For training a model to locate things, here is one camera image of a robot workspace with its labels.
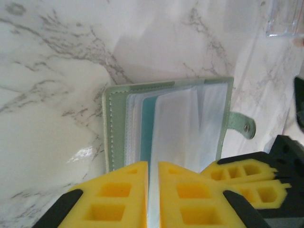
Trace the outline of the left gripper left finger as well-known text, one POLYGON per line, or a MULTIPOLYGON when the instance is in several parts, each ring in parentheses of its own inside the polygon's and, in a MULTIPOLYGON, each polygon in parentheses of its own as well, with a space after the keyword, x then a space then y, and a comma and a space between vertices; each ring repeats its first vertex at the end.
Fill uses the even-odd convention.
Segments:
POLYGON ((145 228, 147 204, 148 163, 140 161, 74 186, 35 226, 145 228))

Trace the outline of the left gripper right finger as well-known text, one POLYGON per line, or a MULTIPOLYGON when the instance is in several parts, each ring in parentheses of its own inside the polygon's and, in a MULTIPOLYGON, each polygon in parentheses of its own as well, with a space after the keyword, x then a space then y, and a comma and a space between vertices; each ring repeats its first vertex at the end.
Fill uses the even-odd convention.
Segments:
POLYGON ((161 161, 162 228, 267 228, 268 223, 233 187, 161 161))

